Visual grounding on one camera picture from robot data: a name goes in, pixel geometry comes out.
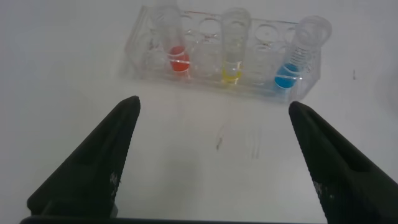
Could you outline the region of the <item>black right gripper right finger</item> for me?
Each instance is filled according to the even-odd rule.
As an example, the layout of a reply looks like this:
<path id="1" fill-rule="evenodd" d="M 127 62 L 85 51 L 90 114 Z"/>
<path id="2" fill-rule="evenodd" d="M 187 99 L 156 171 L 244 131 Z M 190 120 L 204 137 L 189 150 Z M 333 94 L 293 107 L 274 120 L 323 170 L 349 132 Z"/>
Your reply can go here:
<path id="1" fill-rule="evenodd" d="M 309 106 L 289 116 L 328 223 L 397 223 L 397 183 Z"/>

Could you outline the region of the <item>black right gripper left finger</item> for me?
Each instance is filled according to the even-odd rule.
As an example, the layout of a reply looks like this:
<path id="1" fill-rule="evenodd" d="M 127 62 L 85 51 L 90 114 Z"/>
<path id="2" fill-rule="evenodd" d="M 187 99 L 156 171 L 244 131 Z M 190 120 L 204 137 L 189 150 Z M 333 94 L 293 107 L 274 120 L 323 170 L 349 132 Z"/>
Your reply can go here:
<path id="1" fill-rule="evenodd" d="M 28 198 L 31 214 L 112 217 L 140 108 L 138 96 L 119 102 Z"/>

